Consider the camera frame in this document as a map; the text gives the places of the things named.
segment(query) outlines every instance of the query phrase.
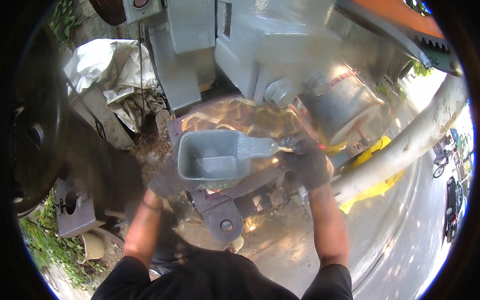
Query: white shoe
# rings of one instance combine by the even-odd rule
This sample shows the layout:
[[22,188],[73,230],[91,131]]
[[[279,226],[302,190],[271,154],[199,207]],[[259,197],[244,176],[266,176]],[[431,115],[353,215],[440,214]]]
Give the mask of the white shoe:
[[244,239],[243,239],[243,236],[239,236],[238,238],[234,239],[233,241],[229,242],[224,248],[223,250],[225,250],[226,248],[232,248],[233,249],[233,253],[237,253],[242,247],[243,247],[243,242],[244,242]]

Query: car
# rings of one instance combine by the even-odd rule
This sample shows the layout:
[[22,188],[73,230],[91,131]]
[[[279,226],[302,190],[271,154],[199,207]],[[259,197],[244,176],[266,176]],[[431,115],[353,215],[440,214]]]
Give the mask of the car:
[[451,243],[460,226],[465,213],[465,200],[463,188],[455,178],[450,177],[447,181],[446,209],[445,209],[445,236],[447,243]]

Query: gray ladle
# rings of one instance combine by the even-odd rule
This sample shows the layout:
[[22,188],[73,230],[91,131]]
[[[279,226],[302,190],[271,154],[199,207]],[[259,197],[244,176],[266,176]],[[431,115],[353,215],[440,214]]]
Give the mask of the gray ladle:
[[202,189],[233,188],[250,173],[250,158],[278,151],[293,152],[271,138],[235,130],[187,132],[180,139],[178,171],[184,179],[198,180]]

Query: bracelet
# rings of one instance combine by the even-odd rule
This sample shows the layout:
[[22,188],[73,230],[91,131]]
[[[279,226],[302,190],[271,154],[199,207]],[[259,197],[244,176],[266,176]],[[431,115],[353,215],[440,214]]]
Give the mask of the bracelet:
[[148,205],[147,203],[145,203],[143,200],[142,200],[142,205],[145,206],[146,208],[148,208],[149,210],[153,211],[153,212],[156,212],[156,213],[159,213],[162,208],[163,208],[163,205],[159,208],[156,208],[156,207],[153,207],[153,206],[150,206]]

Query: white tarp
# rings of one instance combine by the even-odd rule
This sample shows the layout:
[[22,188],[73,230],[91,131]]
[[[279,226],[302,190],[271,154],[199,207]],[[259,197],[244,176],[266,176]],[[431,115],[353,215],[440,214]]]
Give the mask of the white tarp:
[[[99,83],[105,90],[106,105],[130,130],[140,132],[143,105],[138,41],[95,39],[77,48],[63,69],[80,94],[93,83]],[[165,108],[165,104],[152,96],[156,95],[157,82],[148,49],[144,45],[142,75],[145,113],[157,113]]]

